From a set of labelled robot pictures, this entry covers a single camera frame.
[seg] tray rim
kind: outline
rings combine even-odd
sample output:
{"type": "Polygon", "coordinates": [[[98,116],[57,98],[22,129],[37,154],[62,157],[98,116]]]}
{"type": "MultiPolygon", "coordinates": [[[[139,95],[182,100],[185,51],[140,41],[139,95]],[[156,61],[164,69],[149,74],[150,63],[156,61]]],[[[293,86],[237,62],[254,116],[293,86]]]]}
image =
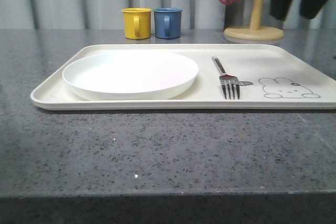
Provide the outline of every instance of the tray rim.
{"type": "Polygon", "coordinates": [[[295,57],[286,50],[268,44],[95,44],[83,47],[76,54],[70,57],[63,65],[55,70],[47,79],[39,84],[30,94],[30,98],[33,104],[45,110],[50,111],[79,111],[79,110],[173,110],[173,109],[248,109],[248,110],[333,110],[336,109],[336,101],[334,102],[306,102],[306,101],[277,101],[277,103],[283,103],[284,106],[274,106],[272,101],[242,101],[242,100],[223,100],[223,101],[207,101],[207,100],[111,100],[111,101],[76,101],[76,102],[48,102],[42,101],[36,98],[36,93],[43,89],[45,84],[53,79],[58,72],[62,71],[67,65],[77,60],[78,55],[84,54],[91,50],[109,50],[104,47],[113,47],[115,50],[146,50],[148,47],[151,49],[196,49],[201,47],[202,49],[272,49],[278,52],[285,52],[292,57],[292,60],[304,64],[305,67],[311,71],[318,73],[330,81],[336,81],[328,77],[326,74],[307,64],[303,60],[295,57]]]}

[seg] plate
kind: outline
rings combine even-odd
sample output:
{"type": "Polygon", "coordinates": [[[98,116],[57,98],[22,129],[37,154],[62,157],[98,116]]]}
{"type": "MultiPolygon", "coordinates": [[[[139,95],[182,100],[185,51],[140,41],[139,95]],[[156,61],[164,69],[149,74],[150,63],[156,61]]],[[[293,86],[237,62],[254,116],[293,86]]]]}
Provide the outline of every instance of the plate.
{"type": "Polygon", "coordinates": [[[111,51],[69,64],[62,77],[86,100],[160,100],[186,91],[198,73],[188,57],[162,51],[111,51]]]}

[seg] yellow mug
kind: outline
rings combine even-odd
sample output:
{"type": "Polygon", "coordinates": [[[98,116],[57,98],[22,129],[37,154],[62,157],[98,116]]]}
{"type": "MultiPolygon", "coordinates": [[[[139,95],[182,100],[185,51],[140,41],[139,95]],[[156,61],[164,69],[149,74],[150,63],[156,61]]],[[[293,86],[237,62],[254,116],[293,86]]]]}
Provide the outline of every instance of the yellow mug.
{"type": "Polygon", "coordinates": [[[151,9],[122,9],[127,39],[147,39],[151,37],[151,9]]]}

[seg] mug handle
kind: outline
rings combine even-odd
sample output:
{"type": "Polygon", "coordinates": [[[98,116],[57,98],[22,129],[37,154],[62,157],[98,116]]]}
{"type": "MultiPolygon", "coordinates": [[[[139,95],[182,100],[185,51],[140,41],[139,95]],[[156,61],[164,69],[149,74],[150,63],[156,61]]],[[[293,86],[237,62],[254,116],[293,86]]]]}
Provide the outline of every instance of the mug handle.
{"type": "Polygon", "coordinates": [[[136,36],[140,36],[140,17],[134,16],[134,32],[136,36]]]}
{"type": "Polygon", "coordinates": [[[219,0],[221,3],[225,4],[225,5],[230,5],[233,3],[234,0],[231,0],[230,2],[226,2],[224,0],[219,0]]]}
{"type": "Polygon", "coordinates": [[[170,36],[170,17],[164,16],[164,34],[170,36]]]}

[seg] gray curtain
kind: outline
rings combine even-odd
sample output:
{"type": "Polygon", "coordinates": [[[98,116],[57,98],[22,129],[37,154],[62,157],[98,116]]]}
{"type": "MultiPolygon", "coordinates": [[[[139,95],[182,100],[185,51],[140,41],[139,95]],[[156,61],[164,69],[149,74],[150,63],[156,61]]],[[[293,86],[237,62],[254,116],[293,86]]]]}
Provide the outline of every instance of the gray curtain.
{"type": "MultiPolygon", "coordinates": [[[[299,15],[300,0],[293,0],[284,22],[269,14],[265,0],[262,25],[277,28],[336,28],[336,0],[328,0],[316,18],[299,15]]],[[[230,6],[218,0],[0,0],[1,29],[123,29],[121,9],[127,7],[180,7],[182,29],[223,29],[247,25],[253,0],[230,6]]]]}

